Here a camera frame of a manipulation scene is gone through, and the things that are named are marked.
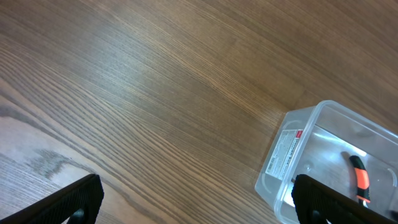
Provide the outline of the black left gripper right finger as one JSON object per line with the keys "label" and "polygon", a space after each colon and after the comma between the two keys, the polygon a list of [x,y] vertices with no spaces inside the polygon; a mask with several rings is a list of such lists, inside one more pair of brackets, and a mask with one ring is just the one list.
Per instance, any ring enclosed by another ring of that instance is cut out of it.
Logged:
{"label": "black left gripper right finger", "polygon": [[296,176],[291,196],[300,224],[396,223],[305,174]]}

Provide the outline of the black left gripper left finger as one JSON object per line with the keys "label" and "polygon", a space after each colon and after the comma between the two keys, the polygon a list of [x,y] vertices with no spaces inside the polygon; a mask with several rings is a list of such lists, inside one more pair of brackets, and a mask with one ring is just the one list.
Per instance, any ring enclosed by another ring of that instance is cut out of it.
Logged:
{"label": "black left gripper left finger", "polygon": [[1,220],[2,224],[94,224],[104,199],[98,174],[89,174]]}

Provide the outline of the orange black needle-nose pliers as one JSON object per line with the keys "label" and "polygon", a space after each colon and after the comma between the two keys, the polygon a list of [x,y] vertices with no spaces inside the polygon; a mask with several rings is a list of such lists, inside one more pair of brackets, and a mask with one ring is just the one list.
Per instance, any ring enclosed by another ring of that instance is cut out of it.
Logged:
{"label": "orange black needle-nose pliers", "polygon": [[359,204],[367,208],[368,204],[371,202],[369,194],[370,180],[368,172],[360,157],[350,156],[349,161],[354,167],[354,173],[356,175],[356,197],[358,198]]}

